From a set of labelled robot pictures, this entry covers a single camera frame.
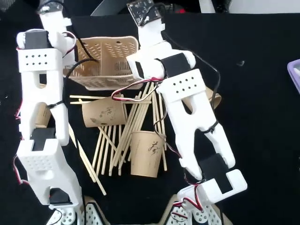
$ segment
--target black table surface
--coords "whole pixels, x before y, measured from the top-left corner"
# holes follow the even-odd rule
[[[47,206],[40,205],[30,187],[17,185],[11,166],[20,141],[18,122],[14,118],[21,101],[15,36],[19,31],[37,27],[39,23],[35,19],[28,17],[17,23],[0,21],[0,29],[5,31],[0,36],[0,214],[3,224],[44,224],[52,213]],[[293,224],[297,221],[300,196],[300,97],[286,66],[300,57],[300,15],[185,14],[169,15],[165,21],[166,31],[174,40],[197,52],[221,72],[222,102],[216,116],[234,152],[235,168],[242,171],[248,183],[247,191],[223,201],[225,213],[234,224]],[[137,28],[129,15],[76,17],[73,24],[82,38],[137,37]],[[216,75],[201,62],[197,66],[207,86],[213,88]],[[69,82],[68,92],[103,95],[87,91],[74,82]],[[153,129],[150,117],[147,115],[149,119],[143,129]],[[76,105],[69,107],[69,121],[92,159],[97,129],[84,127],[81,109]],[[174,145],[169,120],[166,124],[167,139]],[[200,133],[196,132],[196,136],[198,157],[212,151],[211,144]],[[168,171],[160,168],[157,179],[129,175],[129,163],[124,165],[120,177],[100,176],[108,193],[102,196],[74,146],[64,147],[64,152],[84,194],[97,200],[112,224],[158,222],[170,197],[186,186],[176,155],[168,151]],[[26,178],[22,166],[18,166]]]

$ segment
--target circuit board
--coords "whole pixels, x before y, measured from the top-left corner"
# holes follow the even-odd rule
[[[127,4],[130,14],[132,15],[137,26],[141,26],[142,18],[147,13],[148,9],[154,5],[153,0],[137,0]],[[144,24],[160,19],[161,15],[156,8],[153,8],[148,13]]]

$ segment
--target beige plastic basket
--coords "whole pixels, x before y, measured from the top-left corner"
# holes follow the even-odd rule
[[[135,37],[90,37],[82,38],[82,42],[99,63],[87,61],[79,65],[70,79],[83,85],[88,90],[116,90],[137,81],[132,75],[126,56],[138,50]],[[88,58],[77,40],[78,59]],[[133,86],[139,89],[142,85]]]

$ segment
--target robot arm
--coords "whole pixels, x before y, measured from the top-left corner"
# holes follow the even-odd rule
[[[62,146],[69,142],[68,110],[63,103],[63,68],[75,62],[76,38],[68,37],[69,19],[62,11],[40,15],[44,29],[31,29],[17,35],[19,72],[22,78],[22,133],[17,156],[27,171],[28,182],[43,205],[77,214],[80,224],[83,205],[81,187],[66,162]],[[45,88],[39,86],[40,74],[46,74]],[[55,128],[36,128],[39,105],[45,102],[55,119]]]
[[[196,179],[206,179],[196,189],[202,205],[216,203],[247,189],[247,183],[239,170],[229,171],[234,167],[235,159],[223,127],[218,123],[205,94],[201,72],[199,69],[193,69],[194,55],[189,51],[172,49],[171,45],[163,40],[161,31],[165,29],[165,25],[161,22],[158,10],[153,6],[151,0],[138,0],[128,4],[128,9],[138,26],[141,49],[127,56],[127,60],[133,74],[140,79],[165,78],[157,92],[164,98],[175,131],[176,145],[181,155],[180,164]],[[184,98],[189,98],[191,102],[191,115],[184,109]],[[216,152],[200,163],[194,155],[196,129],[205,133]],[[178,193],[180,200],[184,197],[195,201],[194,186]]]

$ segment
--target brown paper cup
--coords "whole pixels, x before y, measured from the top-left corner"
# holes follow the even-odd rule
[[[205,92],[206,92],[208,100],[211,102],[213,91],[211,89],[209,89],[208,87],[206,87]],[[215,96],[215,99],[214,99],[214,108],[216,108],[220,104],[221,100],[222,100],[222,97],[217,93]],[[192,108],[191,102],[188,99],[188,97],[184,98],[182,101],[188,107],[188,109],[192,112],[193,108]]]
[[[83,104],[82,115],[87,128],[126,123],[123,103],[111,97]]]
[[[164,140],[155,132],[132,132],[131,175],[156,178],[163,147]]]
[[[46,128],[48,126],[50,117],[50,109],[47,108],[46,103],[41,103],[37,113],[36,128]]]

